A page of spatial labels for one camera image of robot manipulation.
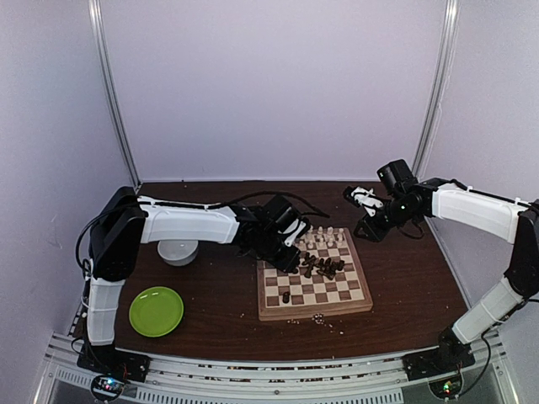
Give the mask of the dark rook chess piece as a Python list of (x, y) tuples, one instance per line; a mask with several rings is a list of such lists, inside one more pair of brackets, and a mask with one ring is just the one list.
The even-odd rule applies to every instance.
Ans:
[(289, 291), (284, 292), (283, 295), (282, 295), (282, 302), (284, 304), (288, 304), (290, 302), (290, 299), (291, 299), (290, 292)]

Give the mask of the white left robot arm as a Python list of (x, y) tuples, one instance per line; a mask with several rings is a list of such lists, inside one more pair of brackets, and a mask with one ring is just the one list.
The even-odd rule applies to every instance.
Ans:
[(115, 348), (115, 318), (120, 292), (133, 273), (142, 244), (152, 242), (214, 242), (233, 245), (243, 253), (289, 273), (300, 260), (295, 242), (311, 227), (306, 214), (287, 193), (268, 191), (264, 205), (247, 206), (245, 198), (197, 204), (138, 195), (118, 189), (99, 215), (82, 230), (88, 256), (75, 255), (88, 285), (86, 341), (89, 361), (104, 374), (121, 365)]

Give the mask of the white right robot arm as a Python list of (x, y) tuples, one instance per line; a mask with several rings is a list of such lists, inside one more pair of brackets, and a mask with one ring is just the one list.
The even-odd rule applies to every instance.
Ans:
[(381, 241), (390, 230), (430, 219), (470, 300), (465, 314), (439, 336), (431, 362), (451, 370), (471, 342), (505, 322), (538, 293), (538, 203), (479, 191), (455, 179), (392, 182), (387, 198), (349, 187), (344, 198), (365, 209), (359, 238)]

